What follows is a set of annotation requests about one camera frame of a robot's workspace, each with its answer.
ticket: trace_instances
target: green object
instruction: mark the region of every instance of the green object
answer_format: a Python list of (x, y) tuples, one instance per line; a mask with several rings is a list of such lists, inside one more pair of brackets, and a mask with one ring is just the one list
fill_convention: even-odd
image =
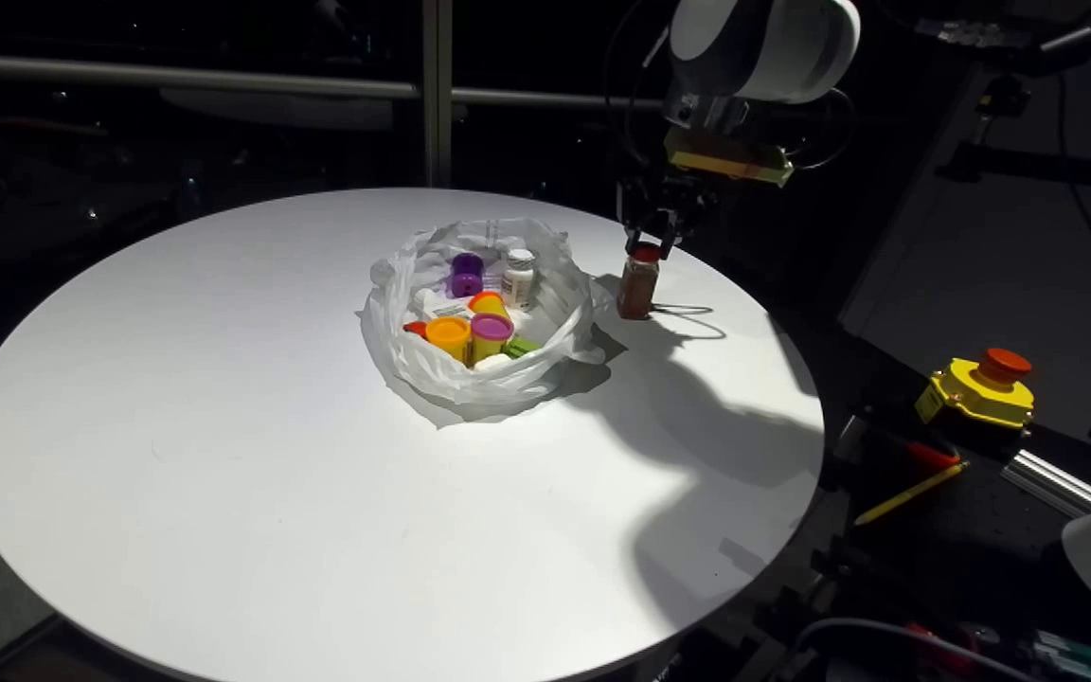
[(505, 342), (505, 356), (513, 356), (513, 359), (519, 359), (519, 356), (525, 356), (536, 348), (538, 344), (532, 338), (519, 338), (519, 333)]

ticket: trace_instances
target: purple object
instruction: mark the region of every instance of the purple object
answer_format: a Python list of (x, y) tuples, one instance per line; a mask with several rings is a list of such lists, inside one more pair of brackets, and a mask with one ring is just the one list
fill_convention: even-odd
[(448, 286), (456, 295), (477, 295), (480, 290), (480, 256), (477, 255), (459, 255), (456, 271), (448, 275)]

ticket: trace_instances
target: table surface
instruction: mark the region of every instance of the table surface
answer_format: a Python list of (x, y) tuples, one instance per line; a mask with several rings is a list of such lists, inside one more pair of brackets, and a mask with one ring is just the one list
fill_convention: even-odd
[(456, 189), (250, 203), (138, 242), (0, 348), (0, 554), (70, 622), (206, 679), (558, 679), (676, 635), (791, 537), (823, 467), (805, 359), (716, 268), (597, 311), (609, 363), (431, 425), (370, 363), (369, 265), (452, 219), (623, 227)]

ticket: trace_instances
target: clear plastic bag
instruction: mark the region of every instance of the clear plastic bag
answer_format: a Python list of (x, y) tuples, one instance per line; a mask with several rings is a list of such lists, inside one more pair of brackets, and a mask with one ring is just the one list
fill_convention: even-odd
[[(456, 255), (480, 255), (493, 285), (493, 265), (508, 246), (536, 249), (536, 308), (519, 318), (519, 333), (538, 342), (536, 351), (467, 368), (426, 338), (407, 333), (407, 323), (426, 313), (426, 290), (442, 286)], [(513, 415), (548, 397), (570, 359), (606, 359), (591, 342), (591, 275), (573, 262), (563, 231), (532, 219), (448, 222), (376, 262), (370, 285), (360, 325), (376, 363), (467, 420)]]

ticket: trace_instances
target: white cable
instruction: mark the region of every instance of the white cable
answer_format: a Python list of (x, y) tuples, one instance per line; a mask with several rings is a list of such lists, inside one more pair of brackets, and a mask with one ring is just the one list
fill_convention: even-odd
[(873, 622), (873, 617), (818, 617), (818, 622), (812, 622), (812, 625), (801, 631), (797, 647), (807, 647), (807, 638), (812, 638), (815, 631), (823, 631), (823, 628), (873, 628), (873, 631), (906, 635), (906, 638), (918, 638), (918, 645), (945, 647), (945, 651), (956, 651), (956, 655), (962, 655), (962, 660), (974, 660), (974, 664), (980, 664), (980, 668), (990, 668), (990, 669), (995, 669), (995, 674), (1005, 674), (1005, 679), (1031, 682), (1031, 674), (1023, 674), (1023, 669), (1015, 669), (1015, 668), (1005, 668), (999, 660), (979, 655), (979, 651), (971, 651), (971, 647), (959, 647), (959, 645), (951, 645), (951, 638), (945, 638), (945, 635), (937, 635), (937, 631), (912, 631), (912, 628), (903, 628), (903, 625), (892, 625), (892, 622)]

